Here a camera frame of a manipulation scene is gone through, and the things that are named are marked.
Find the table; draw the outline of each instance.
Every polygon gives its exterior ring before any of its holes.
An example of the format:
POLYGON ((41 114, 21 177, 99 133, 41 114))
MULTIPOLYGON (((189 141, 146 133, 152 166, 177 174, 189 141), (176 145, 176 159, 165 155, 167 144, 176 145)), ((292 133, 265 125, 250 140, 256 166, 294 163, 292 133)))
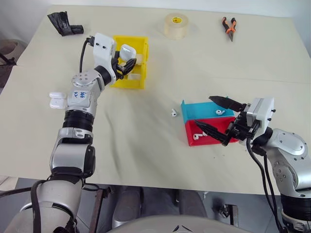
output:
MULTIPOLYGON (((190 148, 180 103, 210 95, 239 102, 275 97, 270 126, 311 132, 310 58, 289 18, 179 11, 190 27, 182 40, 162 34, 164 17, 177 10, 53 6, 68 11, 83 35, 61 37, 43 18, 0 96, 0 175, 45 179, 64 111, 49 107, 49 92, 69 92, 83 41, 96 32, 149 38, 144 90, 107 88, 93 125, 96 171, 88 182, 263 194, 261 176, 238 143, 190 148), (221 25, 236 17, 233 43, 221 25)), ((93 67, 87 47, 84 69, 93 67)))

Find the red plastic bin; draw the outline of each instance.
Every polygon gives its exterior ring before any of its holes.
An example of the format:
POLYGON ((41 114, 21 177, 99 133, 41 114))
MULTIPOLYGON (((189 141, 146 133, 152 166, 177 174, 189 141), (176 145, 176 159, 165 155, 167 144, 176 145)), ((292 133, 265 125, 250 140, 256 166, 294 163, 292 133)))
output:
MULTIPOLYGON (((226 129, 228 128, 230 122, 234 121, 235 117, 221 117, 221 118, 207 118, 207 119, 199 119, 198 121, 210 124, 218 129, 219 132, 225 133, 226 129)), ((185 124, 187 138, 189 146, 201 146, 201 145, 212 145, 212 144, 220 144, 220 142, 211 136, 202 136, 199 137, 198 140, 193 139, 193 135, 195 133, 201 133, 202 130, 197 127, 197 125, 194 122, 195 120, 188 120, 185 124)), ((237 139, 232 138, 230 142, 237 142, 237 139)))

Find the yellow plastic bin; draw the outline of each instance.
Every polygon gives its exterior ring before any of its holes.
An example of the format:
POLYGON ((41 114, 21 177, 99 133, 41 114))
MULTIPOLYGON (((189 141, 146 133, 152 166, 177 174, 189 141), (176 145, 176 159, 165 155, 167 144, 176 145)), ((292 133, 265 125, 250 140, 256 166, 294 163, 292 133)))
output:
POLYGON ((113 39, 117 43, 116 50, 120 50, 121 45, 127 44, 136 49, 136 54, 142 54, 142 61, 140 65, 135 65, 131 72, 131 74, 139 74, 139 80, 130 80, 128 79, 128 75, 125 75, 124 79, 117 80, 116 83, 111 86, 128 89, 144 89, 148 60, 148 38, 145 36, 115 35, 113 39))

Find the pliers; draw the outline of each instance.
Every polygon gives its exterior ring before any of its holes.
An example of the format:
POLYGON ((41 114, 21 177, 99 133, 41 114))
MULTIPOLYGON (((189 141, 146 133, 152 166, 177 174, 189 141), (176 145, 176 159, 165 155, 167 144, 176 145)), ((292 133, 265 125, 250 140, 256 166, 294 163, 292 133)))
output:
POLYGON ((237 21, 235 18, 231 20, 232 27, 229 27, 228 21, 226 17, 223 17, 223 26, 225 28, 225 33, 229 35, 231 41, 233 41, 233 33, 235 32, 235 26, 237 25, 237 21))

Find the roll of tape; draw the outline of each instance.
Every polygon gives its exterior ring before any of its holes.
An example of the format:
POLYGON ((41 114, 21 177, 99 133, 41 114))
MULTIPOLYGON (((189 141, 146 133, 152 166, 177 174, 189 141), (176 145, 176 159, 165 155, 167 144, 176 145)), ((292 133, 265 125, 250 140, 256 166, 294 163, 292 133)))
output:
POLYGON ((180 13, 172 13, 165 17, 164 34, 171 40, 185 37, 188 28, 188 18, 180 13))

